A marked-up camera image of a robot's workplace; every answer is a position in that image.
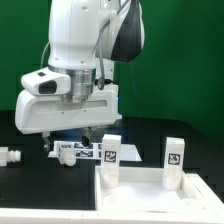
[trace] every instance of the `table surface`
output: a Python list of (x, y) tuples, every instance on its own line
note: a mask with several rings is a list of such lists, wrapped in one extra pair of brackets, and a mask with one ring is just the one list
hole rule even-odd
[[(48, 159), (40, 134), (23, 135), (15, 127), (14, 111), (0, 111), (0, 147), (23, 152), (21, 163), (0, 168), (0, 207), (94, 210), (94, 170), (99, 161), (77, 160), (74, 167)], [(86, 129), (51, 133), (54, 140), (81, 141)], [(122, 136), (122, 144), (135, 144), (142, 162), (121, 166), (163, 167), (166, 137), (185, 139), (184, 171), (198, 173), (224, 201), (224, 151), (184, 122), (124, 118), (100, 127), (91, 141), (104, 134)]]

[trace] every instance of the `white tray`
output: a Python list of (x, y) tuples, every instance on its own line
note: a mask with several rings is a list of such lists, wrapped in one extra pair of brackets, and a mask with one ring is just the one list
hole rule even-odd
[(197, 174), (182, 173), (181, 189), (162, 187), (163, 169), (119, 168), (118, 186), (102, 188), (100, 167), (95, 172), (96, 209), (147, 213), (218, 215), (223, 204)]

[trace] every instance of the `green backdrop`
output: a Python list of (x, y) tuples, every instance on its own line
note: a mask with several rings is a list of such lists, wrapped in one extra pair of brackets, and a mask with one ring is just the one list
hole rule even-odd
[[(186, 121), (224, 148), (224, 1), (141, 4), (144, 50), (115, 70), (120, 113)], [(14, 110), (21, 76), (39, 68), (50, 1), (1, 0), (0, 6), (0, 109)]]

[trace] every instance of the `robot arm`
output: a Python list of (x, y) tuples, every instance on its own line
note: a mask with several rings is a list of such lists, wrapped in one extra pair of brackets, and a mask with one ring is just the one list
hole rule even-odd
[[(100, 91), (94, 82), (99, 46), (102, 58), (128, 62), (140, 53), (144, 42), (139, 1), (127, 0), (121, 10), (119, 3), (52, 1), (48, 67), (22, 77), (25, 90), (16, 106), (16, 126), (22, 133), (116, 121), (118, 87), (108, 85)], [(100, 32), (107, 22), (104, 32)]]

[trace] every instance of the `plastic part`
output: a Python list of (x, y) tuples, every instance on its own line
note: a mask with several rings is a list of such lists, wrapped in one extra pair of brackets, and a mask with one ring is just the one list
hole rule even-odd
[(21, 152), (16, 150), (16, 151), (9, 151), (8, 152), (8, 157), (7, 157), (7, 162), (20, 162), (21, 161)]
[(74, 166), (76, 163), (76, 151), (74, 145), (69, 142), (58, 143), (58, 159), (61, 164)]
[(101, 158), (101, 186), (114, 188), (118, 185), (120, 163), (121, 136), (104, 135)]
[(20, 151), (8, 151), (8, 147), (0, 147), (0, 166), (7, 166), (9, 162), (20, 162)]
[(184, 147), (184, 139), (167, 138), (162, 180), (162, 186), (167, 190), (180, 189)]

